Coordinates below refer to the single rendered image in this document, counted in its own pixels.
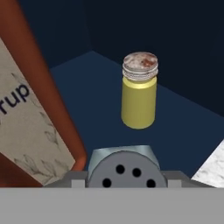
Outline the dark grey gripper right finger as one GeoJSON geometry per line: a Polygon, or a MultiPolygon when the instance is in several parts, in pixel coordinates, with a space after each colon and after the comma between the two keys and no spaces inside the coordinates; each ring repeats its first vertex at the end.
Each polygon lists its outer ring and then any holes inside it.
{"type": "Polygon", "coordinates": [[[169,188],[212,188],[211,185],[188,178],[182,171],[162,171],[162,173],[167,179],[169,188]]]}

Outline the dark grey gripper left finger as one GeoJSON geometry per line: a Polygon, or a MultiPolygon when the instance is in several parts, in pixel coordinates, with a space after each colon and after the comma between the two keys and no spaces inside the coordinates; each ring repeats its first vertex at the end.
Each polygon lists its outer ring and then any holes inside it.
{"type": "Polygon", "coordinates": [[[68,171],[65,176],[46,185],[47,188],[85,188],[87,185],[88,173],[86,171],[68,171]]]}

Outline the grey shaker with holed lid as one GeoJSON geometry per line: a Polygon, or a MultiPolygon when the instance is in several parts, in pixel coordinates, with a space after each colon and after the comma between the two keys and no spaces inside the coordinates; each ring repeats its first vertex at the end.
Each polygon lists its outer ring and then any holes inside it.
{"type": "Polygon", "coordinates": [[[88,187],[167,187],[167,180],[149,145],[94,150],[88,166],[88,187]]]}

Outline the brown syrup bottle with label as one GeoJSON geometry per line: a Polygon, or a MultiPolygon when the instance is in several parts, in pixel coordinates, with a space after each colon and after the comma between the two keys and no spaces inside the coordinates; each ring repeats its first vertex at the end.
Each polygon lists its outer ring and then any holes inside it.
{"type": "Polygon", "coordinates": [[[0,187],[45,186],[86,162],[18,0],[0,0],[0,187]]]}

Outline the yellow shaker with silver lid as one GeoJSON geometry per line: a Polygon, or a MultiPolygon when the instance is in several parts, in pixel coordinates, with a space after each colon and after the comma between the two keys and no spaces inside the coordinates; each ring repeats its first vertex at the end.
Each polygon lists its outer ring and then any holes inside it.
{"type": "Polygon", "coordinates": [[[122,63],[122,121],[132,129],[151,126],[155,120],[158,58],[150,52],[133,52],[122,63]]]}

